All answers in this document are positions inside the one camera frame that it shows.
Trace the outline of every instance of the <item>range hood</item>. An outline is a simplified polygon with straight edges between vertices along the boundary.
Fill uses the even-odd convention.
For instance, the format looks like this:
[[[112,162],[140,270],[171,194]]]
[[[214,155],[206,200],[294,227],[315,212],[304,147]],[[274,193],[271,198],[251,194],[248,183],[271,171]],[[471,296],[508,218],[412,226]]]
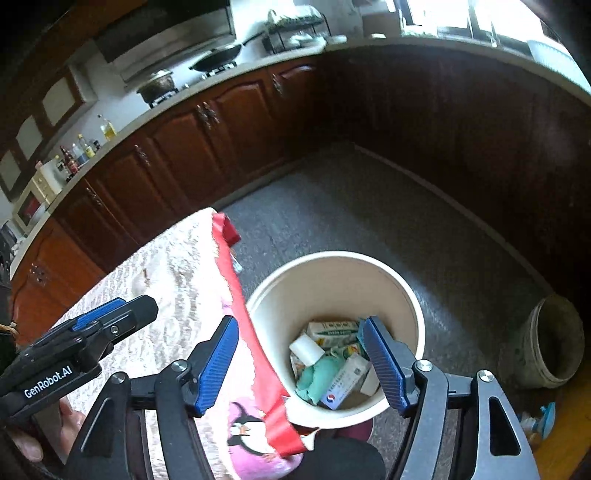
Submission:
[[[150,0],[95,37],[125,82],[148,75],[183,53],[236,39],[229,0]]]

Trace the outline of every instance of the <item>dirty bucket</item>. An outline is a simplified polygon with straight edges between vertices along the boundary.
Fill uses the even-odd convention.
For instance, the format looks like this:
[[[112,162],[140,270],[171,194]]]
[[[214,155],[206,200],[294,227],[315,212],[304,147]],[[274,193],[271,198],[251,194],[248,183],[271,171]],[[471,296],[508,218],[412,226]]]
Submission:
[[[511,341],[515,379],[523,388],[556,388],[577,371],[585,349],[574,305],[552,294],[531,311]]]

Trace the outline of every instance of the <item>cooking oil bottle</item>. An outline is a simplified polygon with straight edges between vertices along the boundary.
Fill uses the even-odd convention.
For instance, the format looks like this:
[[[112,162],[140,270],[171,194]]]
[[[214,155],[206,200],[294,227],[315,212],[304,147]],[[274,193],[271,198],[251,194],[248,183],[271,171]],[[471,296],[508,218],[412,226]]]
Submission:
[[[100,129],[102,130],[103,135],[105,136],[107,141],[111,140],[117,134],[117,132],[115,132],[113,124],[111,122],[109,122],[102,115],[98,115],[98,117],[100,118],[100,121],[101,121]]]

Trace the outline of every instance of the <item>white trash bin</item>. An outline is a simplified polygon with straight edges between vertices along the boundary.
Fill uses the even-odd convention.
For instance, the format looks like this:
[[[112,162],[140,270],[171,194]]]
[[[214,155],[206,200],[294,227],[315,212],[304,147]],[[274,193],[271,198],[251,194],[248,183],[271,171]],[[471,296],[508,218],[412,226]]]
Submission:
[[[320,252],[275,270],[246,304],[256,335],[279,379],[290,393],[290,422],[338,429],[356,425],[388,408],[380,388],[354,408],[315,407],[295,393],[289,344],[307,323],[321,316],[350,319],[378,315],[396,340],[417,359],[425,348],[425,323],[418,300],[404,279],[378,260],[352,252]]]

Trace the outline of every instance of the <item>pot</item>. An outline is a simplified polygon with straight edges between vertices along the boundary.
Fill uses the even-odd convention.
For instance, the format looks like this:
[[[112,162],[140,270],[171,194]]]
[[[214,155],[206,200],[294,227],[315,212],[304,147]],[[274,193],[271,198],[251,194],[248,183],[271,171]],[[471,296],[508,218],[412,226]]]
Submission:
[[[160,70],[159,72],[153,73],[150,79],[137,89],[137,93],[142,96],[144,102],[151,104],[157,98],[162,97],[162,95],[174,89],[173,72],[170,70]]]

